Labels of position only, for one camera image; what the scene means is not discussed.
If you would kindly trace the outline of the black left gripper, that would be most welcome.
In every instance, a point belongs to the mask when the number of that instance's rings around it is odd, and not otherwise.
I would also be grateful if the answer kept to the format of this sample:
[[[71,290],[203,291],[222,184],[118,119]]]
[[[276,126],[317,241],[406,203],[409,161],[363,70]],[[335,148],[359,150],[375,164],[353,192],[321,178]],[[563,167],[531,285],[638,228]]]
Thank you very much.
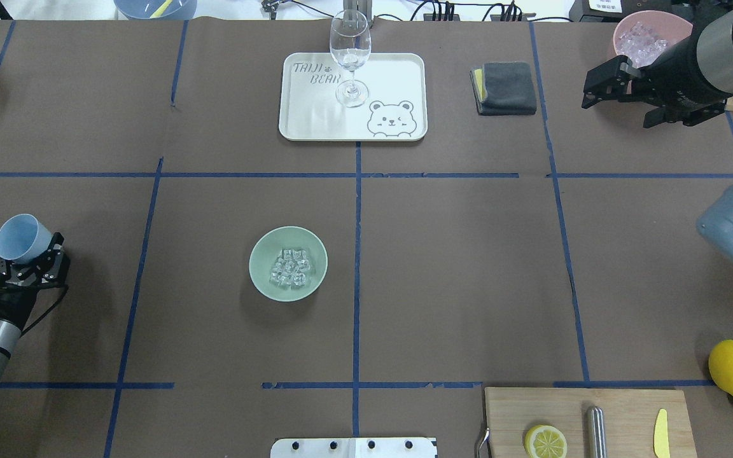
[[[36,258],[36,268],[6,269],[0,258],[0,320],[14,324],[20,331],[30,331],[43,316],[29,323],[40,289],[58,289],[67,284],[69,256],[64,251],[64,236],[55,232],[48,249]]]

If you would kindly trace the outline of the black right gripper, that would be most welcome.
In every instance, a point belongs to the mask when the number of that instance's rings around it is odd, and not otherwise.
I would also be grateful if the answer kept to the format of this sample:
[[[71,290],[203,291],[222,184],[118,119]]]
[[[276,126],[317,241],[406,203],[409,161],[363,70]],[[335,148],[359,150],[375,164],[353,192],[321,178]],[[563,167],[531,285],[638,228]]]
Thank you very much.
[[[728,93],[710,84],[696,58],[696,38],[675,44],[652,64],[637,69],[626,55],[615,57],[587,72],[581,107],[599,102],[643,102],[655,106],[644,116],[643,127],[682,122],[694,127],[722,115]],[[628,92],[634,81],[634,93]]]

